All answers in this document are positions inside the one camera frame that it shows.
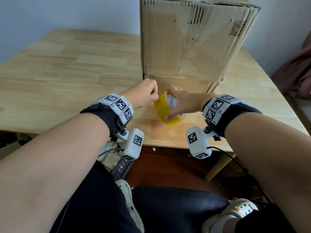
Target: forearm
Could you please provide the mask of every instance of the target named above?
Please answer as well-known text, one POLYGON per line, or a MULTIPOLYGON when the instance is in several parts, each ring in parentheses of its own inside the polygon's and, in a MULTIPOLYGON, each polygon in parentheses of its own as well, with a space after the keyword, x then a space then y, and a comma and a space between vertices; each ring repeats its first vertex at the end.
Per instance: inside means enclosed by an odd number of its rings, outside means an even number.
POLYGON ((2 160, 0 231, 48 232, 108 137, 99 117, 79 114, 2 160))
POLYGON ((225 136, 295 230, 309 232, 311 137, 258 113, 236 117, 225 136))

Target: packing tape roll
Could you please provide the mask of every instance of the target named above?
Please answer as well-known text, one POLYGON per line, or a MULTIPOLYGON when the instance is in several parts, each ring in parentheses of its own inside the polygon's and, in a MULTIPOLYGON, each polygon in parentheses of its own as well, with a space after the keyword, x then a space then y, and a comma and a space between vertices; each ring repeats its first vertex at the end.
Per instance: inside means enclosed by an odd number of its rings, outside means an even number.
POLYGON ((170 121, 165 120, 165 116, 169 113, 171 109, 174 109, 177 106, 177 100, 167 91, 159 96, 159 99, 153 103, 155 111, 158 117, 164 122, 166 125, 172 126, 175 125, 183 120, 185 120, 186 115, 177 115, 170 121))

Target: black plastic crate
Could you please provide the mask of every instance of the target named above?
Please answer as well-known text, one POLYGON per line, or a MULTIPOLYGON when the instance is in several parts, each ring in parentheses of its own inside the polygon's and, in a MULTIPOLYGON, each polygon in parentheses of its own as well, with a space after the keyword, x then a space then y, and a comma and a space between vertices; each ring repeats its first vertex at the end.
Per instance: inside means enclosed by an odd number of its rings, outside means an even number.
POLYGON ((112 170, 111 174, 114 177, 115 181, 124 179, 129 172, 130 168, 132 167, 134 160, 127 160, 121 158, 115 168, 112 170))

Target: shoe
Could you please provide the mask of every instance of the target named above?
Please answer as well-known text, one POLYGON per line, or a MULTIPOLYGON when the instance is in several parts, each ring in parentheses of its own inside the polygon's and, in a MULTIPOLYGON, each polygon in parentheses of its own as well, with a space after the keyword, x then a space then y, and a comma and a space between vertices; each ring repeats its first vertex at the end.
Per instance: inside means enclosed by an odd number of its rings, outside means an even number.
POLYGON ((132 200, 132 191, 130 185, 125 180, 116 180, 115 184, 121 189, 123 195, 125 196, 126 206, 130 212, 131 217, 133 218, 136 226, 140 229, 142 233, 145 232, 144 225, 142 223, 142 219, 140 218, 139 213, 134 207, 132 200))
POLYGON ((258 208, 251 201, 246 199, 236 199, 232 201, 220 214, 212 216, 211 218, 207 219, 203 223, 202 233, 213 233, 211 232, 212 226, 221 219, 226 218, 225 221, 227 221, 230 218, 242 219, 243 217, 250 214, 254 210, 258 210, 258 208))

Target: hand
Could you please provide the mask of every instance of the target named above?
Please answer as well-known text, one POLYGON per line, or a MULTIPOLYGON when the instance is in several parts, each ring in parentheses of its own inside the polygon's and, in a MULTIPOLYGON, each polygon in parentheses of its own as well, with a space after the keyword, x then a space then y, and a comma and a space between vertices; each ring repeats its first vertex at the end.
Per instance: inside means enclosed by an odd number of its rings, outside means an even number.
POLYGON ((202 112, 206 102, 216 96, 215 93, 190 93, 175 86, 170 86, 166 90, 177 99, 177 106, 169 111, 166 120, 171 120, 179 114, 202 112))
POLYGON ((133 109, 141 108, 158 100, 158 85, 155 80, 145 79, 121 94, 132 105, 133 109))

